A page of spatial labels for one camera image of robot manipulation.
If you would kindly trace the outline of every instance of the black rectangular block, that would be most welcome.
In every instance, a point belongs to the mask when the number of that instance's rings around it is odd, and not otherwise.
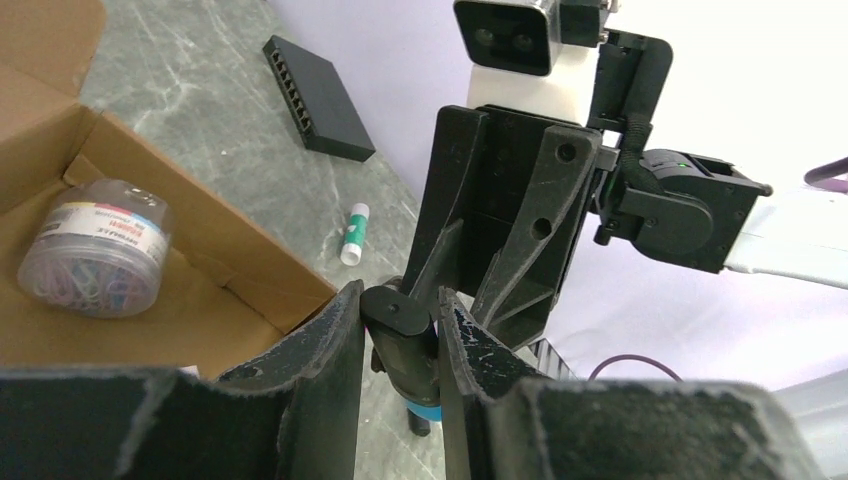
[[[303,145],[364,162],[374,144],[333,64],[273,35],[263,48]]]

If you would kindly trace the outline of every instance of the gray marble table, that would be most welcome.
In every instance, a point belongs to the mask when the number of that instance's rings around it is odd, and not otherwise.
[[[265,2],[104,3],[83,102],[117,114],[335,286],[403,271],[417,201],[379,154],[358,164],[302,148],[261,53],[271,34],[286,36]],[[372,213],[362,263],[349,268],[338,251],[357,202]],[[413,436],[385,375],[364,371],[356,479],[444,478],[438,426]]]

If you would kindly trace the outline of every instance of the box flap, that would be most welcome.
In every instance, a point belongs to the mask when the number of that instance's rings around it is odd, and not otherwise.
[[[0,62],[76,97],[105,23],[99,0],[0,0]]]
[[[67,168],[83,107],[0,64],[0,214]]]

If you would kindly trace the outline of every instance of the camera lens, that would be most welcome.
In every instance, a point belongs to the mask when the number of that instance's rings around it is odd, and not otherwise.
[[[491,47],[495,43],[495,35],[485,28],[478,28],[477,31],[474,32],[474,39],[477,40],[477,43],[484,47]]]
[[[512,39],[512,46],[522,52],[529,52],[533,50],[533,39],[524,34],[516,35]]]

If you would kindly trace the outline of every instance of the mounting hole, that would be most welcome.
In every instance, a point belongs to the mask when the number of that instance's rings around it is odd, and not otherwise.
[[[564,143],[557,147],[557,158],[560,162],[568,163],[577,158],[577,149],[570,143]]]
[[[530,229],[530,234],[536,240],[544,240],[551,236],[552,231],[551,221],[547,218],[540,218],[533,222],[533,228]]]

